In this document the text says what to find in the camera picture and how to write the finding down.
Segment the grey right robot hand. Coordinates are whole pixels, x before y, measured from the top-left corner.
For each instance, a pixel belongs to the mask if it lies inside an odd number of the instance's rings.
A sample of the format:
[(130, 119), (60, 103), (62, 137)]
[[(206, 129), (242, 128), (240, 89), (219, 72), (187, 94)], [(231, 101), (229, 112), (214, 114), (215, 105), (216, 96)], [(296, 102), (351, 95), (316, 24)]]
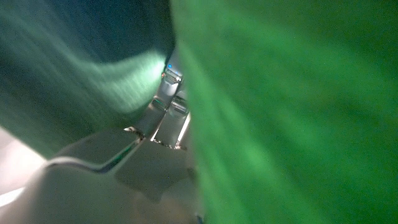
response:
[(204, 223), (178, 50), (132, 126), (67, 146), (6, 205), (2, 223)]

